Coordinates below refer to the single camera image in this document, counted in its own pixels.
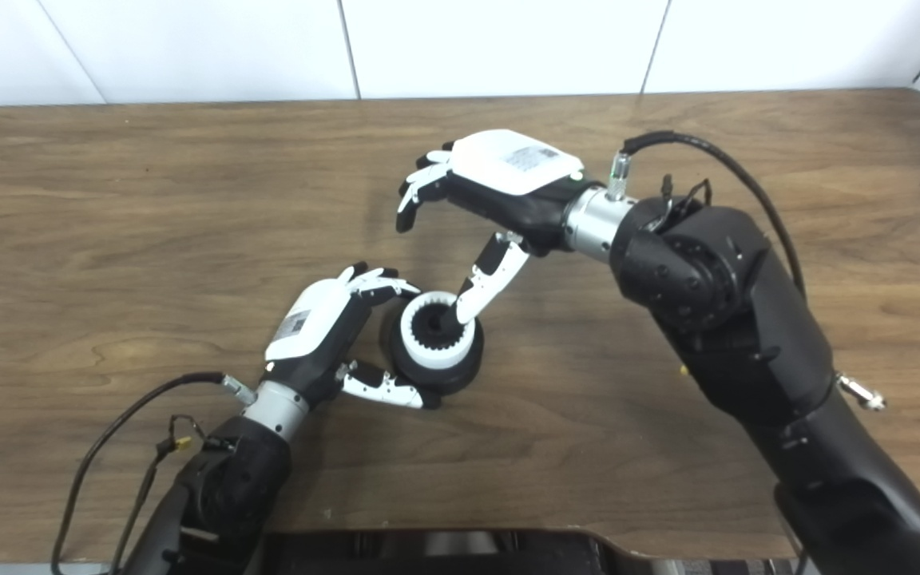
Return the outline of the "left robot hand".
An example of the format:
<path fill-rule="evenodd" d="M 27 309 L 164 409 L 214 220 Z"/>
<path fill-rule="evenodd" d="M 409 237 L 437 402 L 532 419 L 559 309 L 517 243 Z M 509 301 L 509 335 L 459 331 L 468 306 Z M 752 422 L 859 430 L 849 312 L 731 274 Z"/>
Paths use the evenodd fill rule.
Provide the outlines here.
<path fill-rule="evenodd" d="M 265 350 L 265 382 L 278 383 L 313 410 L 339 392 L 372 402 L 438 409 L 442 398 L 390 369 L 353 358 L 351 349 L 375 307 L 422 291 L 397 269 L 363 261 L 302 291 Z"/>

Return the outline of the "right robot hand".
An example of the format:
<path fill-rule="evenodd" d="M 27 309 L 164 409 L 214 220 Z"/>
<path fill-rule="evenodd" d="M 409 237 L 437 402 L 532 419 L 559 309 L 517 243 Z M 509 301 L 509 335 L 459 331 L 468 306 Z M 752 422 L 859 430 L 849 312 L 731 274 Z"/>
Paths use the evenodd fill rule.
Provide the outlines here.
<path fill-rule="evenodd" d="M 448 331 L 478 317 L 530 257 L 567 250 L 567 212 L 597 185 L 573 154 L 509 129 L 446 143 L 420 157 L 416 167 L 399 186 L 397 232 L 409 232 L 419 207 L 440 200 L 500 227 L 442 313 L 439 321 Z"/>

